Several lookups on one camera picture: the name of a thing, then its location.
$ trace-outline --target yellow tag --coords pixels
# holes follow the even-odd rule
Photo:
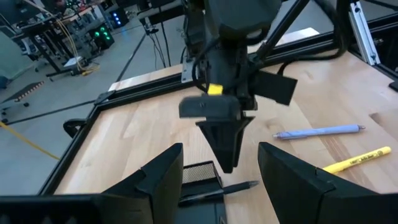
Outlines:
[[[207,91],[209,95],[221,95],[223,94],[223,86],[219,84],[211,84],[209,85],[209,90]]]

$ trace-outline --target black mesh pen holder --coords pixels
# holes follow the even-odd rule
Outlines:
[[[184,166],[181,197],[219,190],[223,187],[213,161]],[[176,224],[227,224],[224,197],[179,207]]]

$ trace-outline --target wooden table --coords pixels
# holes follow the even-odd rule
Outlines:
[[[284,41],[313,35],[312,29],[288,34]],[[266,68],[276,72],[279,66]],[[159,70],[112,85],[121,89],[181,71],[181,66]],[[285,75],[298,79],[289,107],[258,97],[256,118],[246,128],[239,165],[223,174],[194,119],[180,119],[189,88],[100,114],[75,160],[58,186],[57,194],[101,192],[135,172],[175,142],[184,145],[184,163],[213,160],[225,185],[261,180],[257,147],[267,141],[315,166],[325,167],[349,157],[390,146],[384,157],[352,167],[340,177],[380,193],[398,191],[398,94],[389,78],[351,55],[327,62],[297,62]],[[358,134],[341,134],[291,141],[272,135],[284,130],[361,124]],[[263,183],[225,197],[228,223],[277,223]]]

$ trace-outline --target black pen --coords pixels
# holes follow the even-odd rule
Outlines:
[[[259,184],[259,182],[257,180],[246,181],[246,182],[243,182],[240,184],[234,184],[234,185],[231,185],[228,187],[224,187],[223,189],[214,190],[212,192],[207,192],[207,193],[197,194],[197,195],[189,195],[189,196],[181,198],[178,205],[186,206],[186,205],[190,205],[193,203],[201,202],[203,200],[218,198],[223,195],[239,192],[241,190],[250,189],[250,188],[256,186],[257,184]]]

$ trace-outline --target computer equipment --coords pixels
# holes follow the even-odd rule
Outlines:
[[[378,194],[267,143],[258,163],[281,224],[397,223],[398,194]]]
[[[101,24],[99,27],[88,31],[91,37],[94,40],[95,45],[100,48],[101,50],[108,49],[114,44],[114,39],[106,27],[105,23]]]
[[[100,194],[0,197],[0,223],[174,223],[182,148],[174,144]]]
[[[26,21],[41,13],[23,0],[0,0],[0,14],[10,23]]]
[[[126,25],[129,22],[129,18],[126,15],[125,10],[120,7],[117,10],[113,10],[109,12],[111,14],[111,18],[114,22],[114,27],[115,29],[122,27]]]

